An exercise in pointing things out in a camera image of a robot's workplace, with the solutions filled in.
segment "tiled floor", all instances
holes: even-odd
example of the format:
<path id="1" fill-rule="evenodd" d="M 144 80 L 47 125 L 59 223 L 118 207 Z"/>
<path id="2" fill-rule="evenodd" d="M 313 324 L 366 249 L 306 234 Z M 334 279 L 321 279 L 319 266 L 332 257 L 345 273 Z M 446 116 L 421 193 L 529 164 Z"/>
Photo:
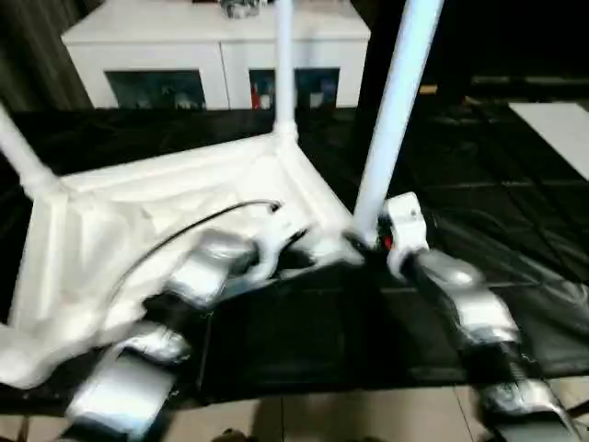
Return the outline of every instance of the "tiled floor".
<path id="1" fill-rule="evenodd" d="M 552 382 L 566 406 L 589 398 L 589 379 Z M 355 391 L 232 402 L 178 414 L 166 442 L 210 442 L 226 429 L 260 442 L 471 442 L 485 430 L 468 387 Z M 20 419 L 0 417 L 0 436 L 14 440 Z M 54 440 L 63 419 L 31 419 L 29 442 Z"/>

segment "white clamp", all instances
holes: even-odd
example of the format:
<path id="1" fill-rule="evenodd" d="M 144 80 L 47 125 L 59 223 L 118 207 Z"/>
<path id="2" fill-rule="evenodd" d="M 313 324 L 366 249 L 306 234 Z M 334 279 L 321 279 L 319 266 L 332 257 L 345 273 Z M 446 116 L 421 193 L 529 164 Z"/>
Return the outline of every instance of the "white clamp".
<path id="1" fill-rule="evenodd" d="M 306 217 L 293 206 L 283 206 L 253 238 L 260 254 L 260 263 L 245 276 L 251 283 L 269 278 L 278 265 L 281 251 L 309 229 Z"/>
<path id="2" fill-rule="evenodd" d="M 401 266 L 407 256 L 416 251 L 429 249 L 427 226 L 422 208 L 413 192 L 390 198 L 385 202 L 383 215 L 390 221 L 392 248 L 387 256 L 387 265 L 396 278 L 404 280 Z"/>

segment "white cabinet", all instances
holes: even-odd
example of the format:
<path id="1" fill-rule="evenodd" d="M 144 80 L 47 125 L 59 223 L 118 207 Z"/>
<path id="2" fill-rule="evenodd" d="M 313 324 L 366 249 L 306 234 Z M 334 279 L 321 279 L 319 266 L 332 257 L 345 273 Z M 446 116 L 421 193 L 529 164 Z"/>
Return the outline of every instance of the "white cabinet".
<path id="1" fill-rule="evenodd" d="M 274 8 L 227 18 L 217 4 L 109 0 L 63 35 L 95 107 L 267 108 Z M 368 27 L 348 0 L 295 0 L 297 102 L 355 106 Z"/>

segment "dark curtain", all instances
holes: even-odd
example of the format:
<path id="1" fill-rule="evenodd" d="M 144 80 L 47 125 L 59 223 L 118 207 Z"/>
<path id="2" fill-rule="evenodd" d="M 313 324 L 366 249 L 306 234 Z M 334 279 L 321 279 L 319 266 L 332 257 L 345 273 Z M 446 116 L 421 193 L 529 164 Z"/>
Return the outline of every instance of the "dark curtain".
<path id="1" fill-rule="evenodd" d="M 61 35 L 101 0 L 0 0 L 0 99 L 12 111 L 90 108 Z"/>

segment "white pole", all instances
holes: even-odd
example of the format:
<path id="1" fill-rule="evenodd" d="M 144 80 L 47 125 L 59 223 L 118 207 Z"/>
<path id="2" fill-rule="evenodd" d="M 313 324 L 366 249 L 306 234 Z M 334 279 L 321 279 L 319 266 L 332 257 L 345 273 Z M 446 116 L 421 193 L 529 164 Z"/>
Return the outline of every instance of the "white pole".
<path id="1" fill-rule="evenodd" d="M 278 134 L 296 135 L 293 0 L 276 0 L 276 121 Z"/>
<path id="2" fill-rule="evenodd" d="M 443 4 L 444 0 L 407 0 L 403 10 L 353 213 L 356 229 L 369 243 L 376 238 L 376 220 L 387 197 Z"/>
<path id="3" fill-rule="evenodd" d="M 25 137 L 0 104 L 0 149 L 20 177 L 20 184 L 31 199 L 39 192 L 56 189 L 59 180 L 40 162 Z"/>

